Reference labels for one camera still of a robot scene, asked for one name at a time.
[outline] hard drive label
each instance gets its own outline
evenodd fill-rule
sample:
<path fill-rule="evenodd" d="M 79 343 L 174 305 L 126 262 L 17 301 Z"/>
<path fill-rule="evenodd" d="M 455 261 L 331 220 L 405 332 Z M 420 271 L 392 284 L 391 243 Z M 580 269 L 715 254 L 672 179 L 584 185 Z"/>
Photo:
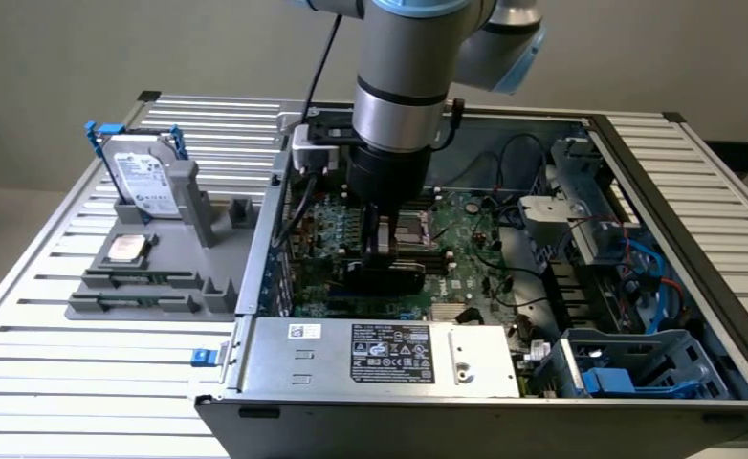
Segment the hard drive label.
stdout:
<path fill-rule="evenodd" d="M 352 379 L 356 383 L 435 383 L 435 356 L 427 325 L 352 325 Z"/>
<path fill-rule="evenodd" d="M 154 216 L 177 215 L 180 208 L 161 161 L 133 153 L 117 153 L 114 159 L 136 206 Z"/>

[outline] capacitor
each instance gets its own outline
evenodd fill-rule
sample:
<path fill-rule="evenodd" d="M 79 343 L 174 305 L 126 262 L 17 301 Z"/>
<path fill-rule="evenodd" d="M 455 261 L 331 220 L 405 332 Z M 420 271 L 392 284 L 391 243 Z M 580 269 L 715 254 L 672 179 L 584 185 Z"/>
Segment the capacitor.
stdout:
<path fill-rule="evenodd" d="M 476 232 L 475 237 L 473 237 L 473 241 L 475 241 L 476 247 L 481 250 L 485 247 L 485 242 L 488 241 L 488 236 L 485 235 L 484 232 Z"/>
<path fill-rule="evenodd" d="M 465 212 L 471 215 L 477 215 L 480 210 L 481 210 L 481 207 L 479 206 L 477 203 L 468 203 L 465 205 Z"/>

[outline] wall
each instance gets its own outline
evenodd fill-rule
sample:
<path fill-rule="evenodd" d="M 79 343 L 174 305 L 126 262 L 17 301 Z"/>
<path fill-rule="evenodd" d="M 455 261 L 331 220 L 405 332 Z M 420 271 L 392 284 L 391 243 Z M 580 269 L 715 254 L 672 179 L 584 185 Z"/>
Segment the wall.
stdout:
<path fill-rule="evenodd" d="M 475 103 L 678 110 L 748 137 L 748 0 L 540 0 L 550 39 L 516 97 Z M 284 0 L 0 0 L 0 186 L 65 190 L 91 160 L 81 126 L 144 89 L 300 98 L 332 18 Z M 360 23 L 318 98 L 351 98 Z"/>

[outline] green circuit board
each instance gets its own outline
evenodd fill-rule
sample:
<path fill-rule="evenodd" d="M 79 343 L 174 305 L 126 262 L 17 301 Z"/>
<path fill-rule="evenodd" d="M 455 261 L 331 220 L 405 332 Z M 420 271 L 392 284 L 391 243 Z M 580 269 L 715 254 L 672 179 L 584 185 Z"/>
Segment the green circuit board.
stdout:
<path fill-rule="evenodd" d="M 421 233 L 417 238 L 407 237 L 405 247 L 421 248 L 429 256 L 440 257 L 447 273 L 431 273 L 417 295 L 381 297 L 345 295 L 339 282 L 344 255 L 360 250 L 361 210 L 348 206 L 340 195 L 328 194 L 318 200 L 304 219 L 301 233 L 293 237 L 294 317 L 441 320 L 451 317 L 440 317 L 435 311 L 476 307 L 487 323 L 512 323 L 512 308 L 492 299 L 495 293 L 512 296 L 500 288 L 507 273 L 492 269 L 475 256 L 479 251 L 488 262 L 504 265 L 501 252 L 489 247 L 499 228 L 492 218 L 483 217 L 481 198 L 467 192 L 448 192 L 429 203 L 427 209 L 405 212 L 405 225 L 413 226 L 412 231 L 420 226 Z M 475 234 L 489 240 L 481 249 Z M 485 278 L 491 291 L 483 285 Z"/>

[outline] motherboard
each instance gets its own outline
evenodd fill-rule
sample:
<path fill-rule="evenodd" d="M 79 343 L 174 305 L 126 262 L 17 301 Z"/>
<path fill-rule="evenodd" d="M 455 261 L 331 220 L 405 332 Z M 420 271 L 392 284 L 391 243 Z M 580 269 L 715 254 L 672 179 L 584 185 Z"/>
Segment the motherboard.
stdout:
<path fill-rule="evenodd" d="M 345 191 L 320 195 L 292 239 L 292 315 L 509 326 L 513 277 L 503 269 L 496 218 L 505 209 L 485 193 L 439 190 L 415 199 L 400 213 L 396 264 L 423 267 L 421 291 L 389 295 L 387 286 L 373 286 L 363 293 L 344 282 L 344 267 L 360 256 L 363 209 Z"/>

